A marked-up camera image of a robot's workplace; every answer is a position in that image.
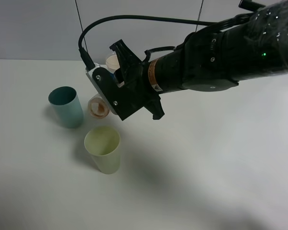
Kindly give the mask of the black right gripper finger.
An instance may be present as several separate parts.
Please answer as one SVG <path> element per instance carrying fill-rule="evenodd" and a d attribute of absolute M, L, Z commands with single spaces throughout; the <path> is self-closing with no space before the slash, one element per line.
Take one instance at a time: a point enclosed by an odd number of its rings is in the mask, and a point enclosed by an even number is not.
<path fill-rule="evenodd" d="M 160 120 L 165 115 L 158 95 L 149 99 L 144 107 L 153 115 L 153 120 Z"/>

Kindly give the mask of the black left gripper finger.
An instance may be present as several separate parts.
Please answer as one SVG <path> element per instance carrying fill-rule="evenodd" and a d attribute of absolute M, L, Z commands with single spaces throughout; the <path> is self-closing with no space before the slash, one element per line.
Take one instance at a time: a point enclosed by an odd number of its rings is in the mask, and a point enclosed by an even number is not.
<path fill-rule="evenodd" d="M 140 66 L 141 60 L 122 40 L 112 44 L 110 49 L 115 52 L 120 66 L 114 73 L 116 79 L 118 81 L 130 81 Z"/>

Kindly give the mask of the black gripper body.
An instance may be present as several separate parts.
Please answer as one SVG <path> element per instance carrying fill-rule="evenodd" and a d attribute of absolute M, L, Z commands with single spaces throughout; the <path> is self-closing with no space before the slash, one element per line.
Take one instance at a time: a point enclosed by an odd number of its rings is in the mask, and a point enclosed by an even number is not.
<path fill-rule="evenodd" d="M 119 59 L 115 77 L 125 90 L 127 99 L 138 108 L 160 108 L 160 97 L 148 82 L 147 64 L 140 59 Z"/>

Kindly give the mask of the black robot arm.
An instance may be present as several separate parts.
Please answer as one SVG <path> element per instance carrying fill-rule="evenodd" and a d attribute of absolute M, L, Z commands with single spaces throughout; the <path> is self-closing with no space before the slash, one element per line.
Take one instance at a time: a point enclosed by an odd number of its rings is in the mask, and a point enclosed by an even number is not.
<path fill-rule="evenodd" d="M 118 94 L 110 98 L 115 113 L 126 119 L 141 108 L 158 120 L 164 115 L 160 95 L 193 90 L 224 91 L 240 81 L 288 73 L 288 0 L 190 33 L 168 54 L 140 60 L 123 41 L 111 46 L 119 69 Z"/>

